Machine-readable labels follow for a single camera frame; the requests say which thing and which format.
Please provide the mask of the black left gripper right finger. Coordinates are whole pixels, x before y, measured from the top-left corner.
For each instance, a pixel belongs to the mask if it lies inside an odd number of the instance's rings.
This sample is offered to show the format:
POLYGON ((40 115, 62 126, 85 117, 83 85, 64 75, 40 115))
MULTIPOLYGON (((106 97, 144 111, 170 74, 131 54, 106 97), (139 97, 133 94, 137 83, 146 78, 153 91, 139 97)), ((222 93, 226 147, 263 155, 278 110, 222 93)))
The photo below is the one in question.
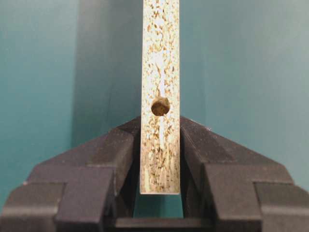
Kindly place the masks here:
POLYGON ((185 117, 181 124, 186 217, 214 232, 306 232, 309 194, 286 168, 185 117))

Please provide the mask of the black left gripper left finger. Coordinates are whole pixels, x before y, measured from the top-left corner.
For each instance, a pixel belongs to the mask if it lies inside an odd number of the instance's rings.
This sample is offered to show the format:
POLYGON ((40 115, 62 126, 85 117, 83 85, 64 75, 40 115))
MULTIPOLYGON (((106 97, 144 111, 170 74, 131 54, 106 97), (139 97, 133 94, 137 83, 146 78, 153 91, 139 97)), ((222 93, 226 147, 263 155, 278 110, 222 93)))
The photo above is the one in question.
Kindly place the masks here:
POLYGON ((101 232, 106 218, 131 217, 140 118, 36 165, 3 207, 3 232, 101 232))

